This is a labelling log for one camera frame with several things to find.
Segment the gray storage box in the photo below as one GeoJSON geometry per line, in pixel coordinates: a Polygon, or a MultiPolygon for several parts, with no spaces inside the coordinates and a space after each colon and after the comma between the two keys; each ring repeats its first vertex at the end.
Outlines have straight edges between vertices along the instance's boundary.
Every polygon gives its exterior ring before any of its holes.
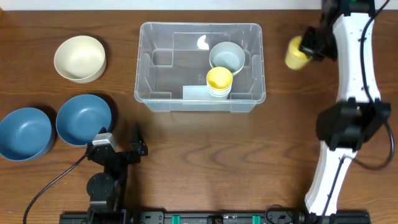
{"type": "Polygon", "coordinates": [[[262,51],[258,24],[146,22],[140,29],[134,96],[154,112],[248,113],[266,99],[262,51]],[[228,99],[183,99],[183,86],[206,85],[210,50],[224,41],[241,46],[246,56],[228,99]]]}

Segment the wood grain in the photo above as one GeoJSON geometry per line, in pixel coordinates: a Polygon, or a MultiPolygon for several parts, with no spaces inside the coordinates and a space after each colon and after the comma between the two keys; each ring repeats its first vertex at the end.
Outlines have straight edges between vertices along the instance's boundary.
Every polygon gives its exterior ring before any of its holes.
{"type": "MultiPolygon", "coordinates": [[[[130,167],[127,201],[132,208],[168,211],[265,210],[273,203],[301,207],[312,182],[319,149],[317,114],[335,102],[336,62],[314,62],[294,72],[284,64],[289,40],[316,26],[319,11],[46,11],[3,12],[0,17],[0,118],[27,106],[52,119],[73,96],[94,93],[112,99],[118,118],[114,135],[128,146],[141,123],[149,156],[130,167]],[[255,22],[263,30],[267,98],[249,114],[152,113],[133,96],[139,28],[147,21],[255,22]],[[57,47],[76,35],[106,46],[108,66],[97,81],[70,82],[57,74],[57,47]]],[[[374,63],[390,124],[398,133],[398,12],[383,12],[374,31],[374,63]]],[[[385,130],[359,152],[382,162],[385,130]]],[[[0,223],[21,223],[26,206],[46,184],[70,167],[84,147],[60,138],[43,158],[0,161],[0,223]]],[[[30,211],[29,223],[58,223],[64,211],[85,211],[86,183],[102,168],[83,161],[51,187],[30,211]]],[[[367,209],[373,223],[397,223],[398,159],[381,172],[353,164],[340,193],[339,209],[367,209]]]]}

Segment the blue bowl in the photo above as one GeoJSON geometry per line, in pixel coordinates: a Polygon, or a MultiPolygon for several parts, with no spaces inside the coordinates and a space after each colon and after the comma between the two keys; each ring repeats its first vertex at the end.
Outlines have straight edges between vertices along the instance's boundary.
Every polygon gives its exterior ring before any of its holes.
{"type": "Polygon", "coordinates": [[[85,146],[102,127],[109,130],[112,114],[109,105],[95,95],[80,95],[68,100],[55,122],[58,134],[67,143],[85,146]]]}
{"type": "Polygon", "coordinates": [[[0,123],[0,154],[11,161],[29,161],[46,154],[56,132],[49,117],[36,108],[22,108],[0,123]]]}

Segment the white background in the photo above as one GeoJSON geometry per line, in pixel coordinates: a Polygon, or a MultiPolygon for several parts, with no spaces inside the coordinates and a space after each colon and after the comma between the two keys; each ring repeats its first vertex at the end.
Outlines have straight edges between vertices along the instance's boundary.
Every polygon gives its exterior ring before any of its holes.
{"type": "MultiPolygon", "coordinates": [[[[379,8],[385,0],[376,0],[379,8]]],[[[321,0],[0,0],[3,10],[320,9],[321,0]]],[[[398,9],[391,0],[387,9],[398,9]]]]}

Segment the yellow cup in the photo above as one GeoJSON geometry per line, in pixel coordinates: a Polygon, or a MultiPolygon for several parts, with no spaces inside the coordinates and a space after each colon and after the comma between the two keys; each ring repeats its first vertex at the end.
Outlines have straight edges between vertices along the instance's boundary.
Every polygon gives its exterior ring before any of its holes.
{"type": "Polygon", "coordinates": [[[307,57],[305,53],[299,50],[301,41],[301,37],[294,37],[287,48],[285,63],[293,70],[299,70],[311,61],[310,57],[307,57]]]}
{"type": "Polygon", "coordinates": [[[224,67],[212,68],[207,73],[207,85],[214,91],[225,91],[232,85],[232,73],[224,67]]]}

